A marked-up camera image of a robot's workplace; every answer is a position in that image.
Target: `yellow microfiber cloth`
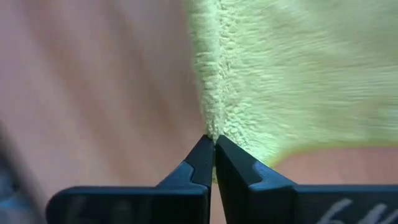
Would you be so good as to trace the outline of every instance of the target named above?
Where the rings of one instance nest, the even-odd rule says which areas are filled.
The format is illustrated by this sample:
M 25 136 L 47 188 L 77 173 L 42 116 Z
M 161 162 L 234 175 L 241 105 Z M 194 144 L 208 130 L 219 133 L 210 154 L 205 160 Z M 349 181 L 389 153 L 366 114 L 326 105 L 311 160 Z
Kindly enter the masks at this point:
M 269 166 L 398 139 L 398 2 L 185 0 L 209 134 Z

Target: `fuzzy textile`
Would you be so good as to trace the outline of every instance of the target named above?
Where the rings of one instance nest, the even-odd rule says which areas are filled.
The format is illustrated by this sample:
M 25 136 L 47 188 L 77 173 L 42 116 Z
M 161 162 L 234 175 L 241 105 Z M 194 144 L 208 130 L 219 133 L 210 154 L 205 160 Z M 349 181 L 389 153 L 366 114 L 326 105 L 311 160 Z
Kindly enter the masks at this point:
M 398 138 L 398 2 L 185 0 L 206 127 L 269 166 Z

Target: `wooden surface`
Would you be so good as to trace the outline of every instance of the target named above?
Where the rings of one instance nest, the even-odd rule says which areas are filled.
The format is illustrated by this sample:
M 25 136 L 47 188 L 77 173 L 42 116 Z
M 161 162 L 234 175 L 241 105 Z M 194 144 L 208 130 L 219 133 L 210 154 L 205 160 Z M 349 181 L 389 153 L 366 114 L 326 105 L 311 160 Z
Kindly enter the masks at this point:
M 154 185 L 204 133 L 180 1 L 5 0 L 0 31 L 7 153 L 42 208 L 72 185 Z M 299 183 L 398 183 L 397 159 L 326 151 L 277 168 Z

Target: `yellow towel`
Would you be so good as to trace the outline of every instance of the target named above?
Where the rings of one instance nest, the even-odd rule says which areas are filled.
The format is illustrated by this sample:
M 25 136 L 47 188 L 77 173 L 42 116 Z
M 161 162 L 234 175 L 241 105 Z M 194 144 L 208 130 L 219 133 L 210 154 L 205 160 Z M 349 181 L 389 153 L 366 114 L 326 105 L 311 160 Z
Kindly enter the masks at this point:
M 208 132 L 273 166 L 398 139 L 398 2 L 185 0 Z

